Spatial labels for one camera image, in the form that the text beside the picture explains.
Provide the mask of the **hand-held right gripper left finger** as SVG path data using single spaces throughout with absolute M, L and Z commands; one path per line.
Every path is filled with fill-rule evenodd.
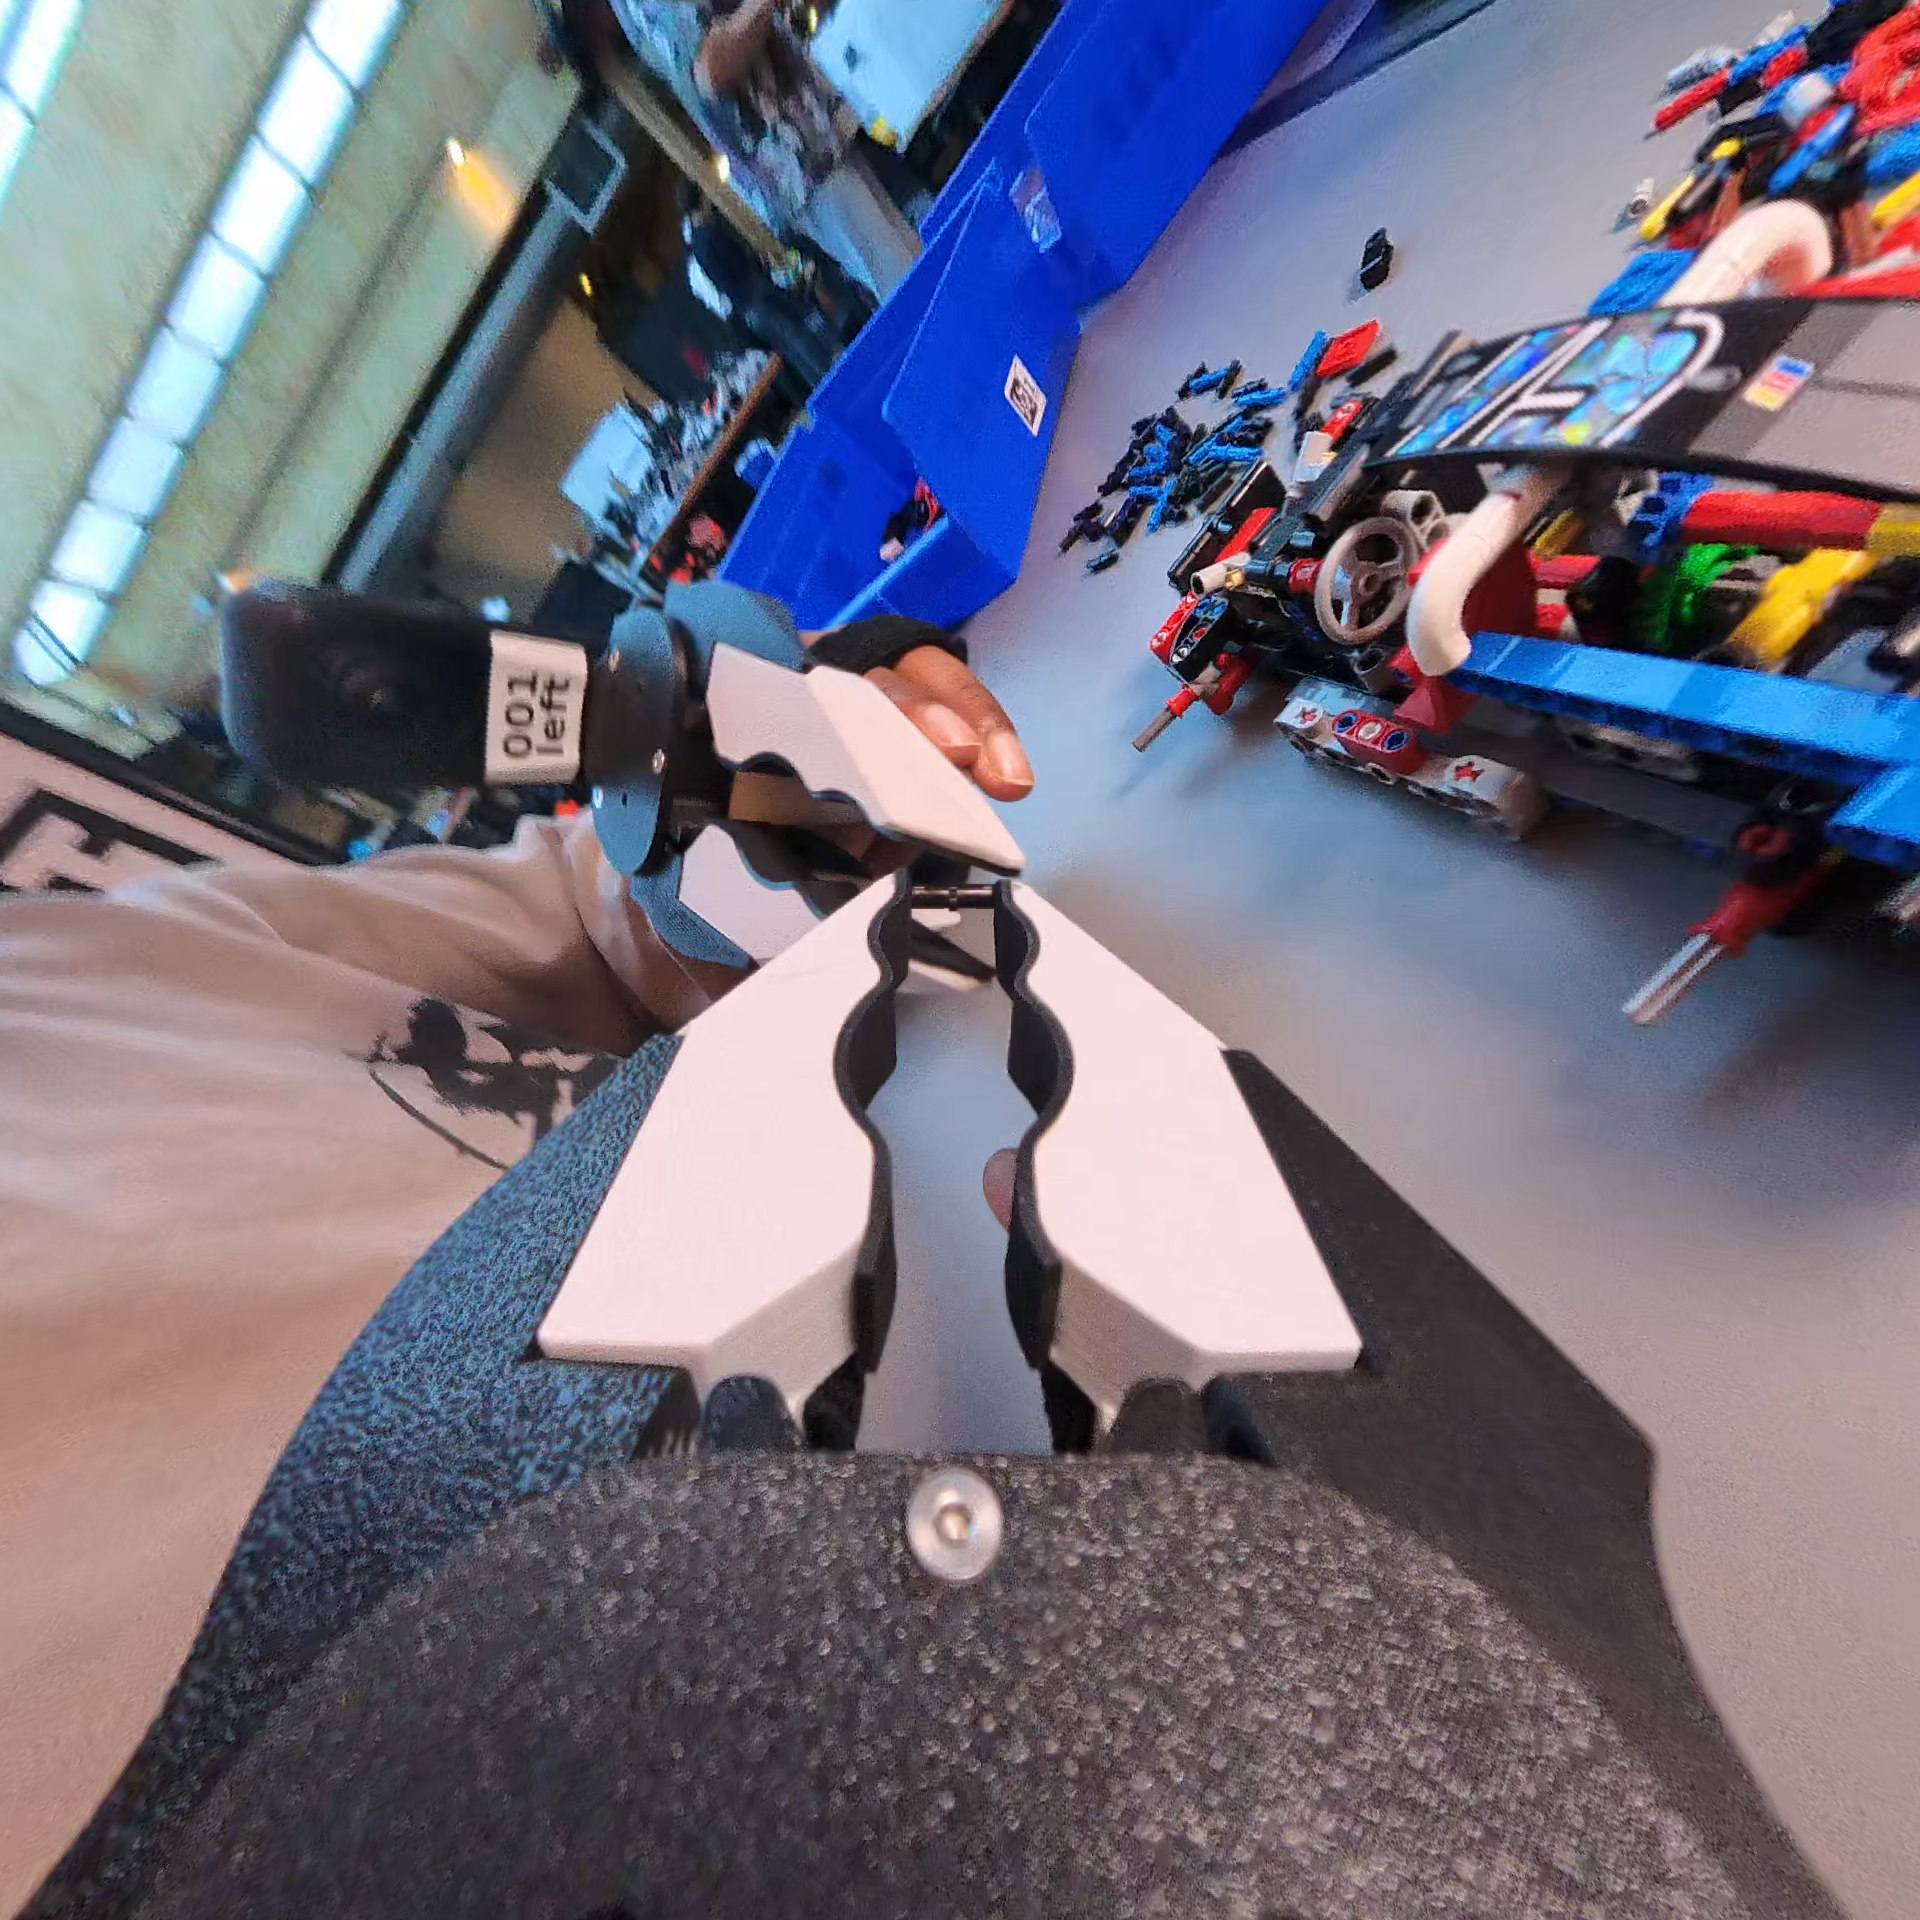
M 543 1358 L 757 1379 L 785 1413 L 894 1309 L 894 1197 L 871 1122 L 894 1072 L 909 877 L 872 883 L 692 1019 L 537 1328 Z

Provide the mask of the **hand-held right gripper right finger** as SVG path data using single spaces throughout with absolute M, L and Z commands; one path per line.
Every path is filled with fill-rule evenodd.
M 1030 1109 L 1004 1262 L 1057 1442 L 1115 1428 L 1142 1384 L 1347 1376 L 1363 1339 L 1222 1040 L 1037 890 L 993 890 Z

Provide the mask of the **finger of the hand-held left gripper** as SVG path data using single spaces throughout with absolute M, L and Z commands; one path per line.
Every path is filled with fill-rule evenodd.
M 977 787 L 857 674 L 718 644 L 705 715 L 713 751 L 736 778 L 777 772 L 895 842 L 1007 877 L 1024 871 L 1020 843 Z
M 872 883 L 823 827 L 711 822 L 681 858 L 678 903 L 749 963 L 769 964 Z

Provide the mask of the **black lego subassembly red pin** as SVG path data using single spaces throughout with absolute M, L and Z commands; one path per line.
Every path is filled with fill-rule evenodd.
M 971 991 L 996 979 L 996 963 L 980 957 L 955 936 L 971 914 L 991 914 L 996 887 L 989 883 L 918 885 L 907 912 L 907 964 L 915 976 Z

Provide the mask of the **person's left forearm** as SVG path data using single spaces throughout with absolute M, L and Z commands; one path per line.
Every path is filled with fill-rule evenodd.
M 296 952 L 620 1053 L 681 1031 L 748 976 L 672 951 L 585 816 L 525 820 L 493 851 L 204 868 L 132 898 L 216 930 L 231 952 Z

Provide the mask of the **partly built lego car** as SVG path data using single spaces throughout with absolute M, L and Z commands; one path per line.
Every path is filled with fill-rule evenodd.
M 1277 678 L 1302 756 L 1523 838 L 1587 810 L 1723 893 L 1623 1005 L 1769 936 L 1915 939 L 1915 264 L 1840 275 L 1804 202 L 1645 248 L 1587 310 L 1293 374 L 1149 642 L 1165 703 Z

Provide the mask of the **pile of mixed lego bricks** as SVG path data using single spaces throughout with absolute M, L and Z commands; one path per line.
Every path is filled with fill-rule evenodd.
M 1647 138 L 1694 122 L 1680 178 L 1623 208 L 1640 248 L 1700 248 L 1751 208 L 1804 202 L 1827 219 L 1840 275 L 1915 256 L 1917 5 L 1815 5 L 1747 46 L 1694 51 L 1663 78 Z

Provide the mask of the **person's left hand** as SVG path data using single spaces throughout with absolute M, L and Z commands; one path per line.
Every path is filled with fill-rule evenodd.
M 827 664 L 860 671 L 989 799 L 1020 803 L 1033 792 L 1017 726 L 971 670 L 955 634 L 904 615 L 871 615 L 804 631 L 799 640 Z

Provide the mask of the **white sign black code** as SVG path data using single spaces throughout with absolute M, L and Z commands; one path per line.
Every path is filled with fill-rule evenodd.
M 1 892 L 108 893 L 227 860 L 233 842 L 172 807 L 1 739 Z

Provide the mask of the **blue plastic bin white label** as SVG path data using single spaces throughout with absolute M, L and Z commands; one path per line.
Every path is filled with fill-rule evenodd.
M 1017 576 L 1080 327 L 996 175 L 937 251 L 944 270 L 883 415 L 945 518 Z

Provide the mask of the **pile of blue black pins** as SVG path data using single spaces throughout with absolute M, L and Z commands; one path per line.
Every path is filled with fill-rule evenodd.
M 1111 568 L 1137 535 L 1208 516 L 1263 459 L 1302 374 L 1245 374 L 1238 359 L 1203 362 L 1172 403 L 1137 415 L 1120 458 L 1057 538 L 1057 552 L 1084 555 L 1088 574 Z

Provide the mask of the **person's torso beige hoodie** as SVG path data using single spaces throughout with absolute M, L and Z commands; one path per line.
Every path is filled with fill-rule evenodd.
M 629 1053 L 231 952 L 135 890 L 4 901 L 4 1912 L 132 1758 L 339 1358 Z

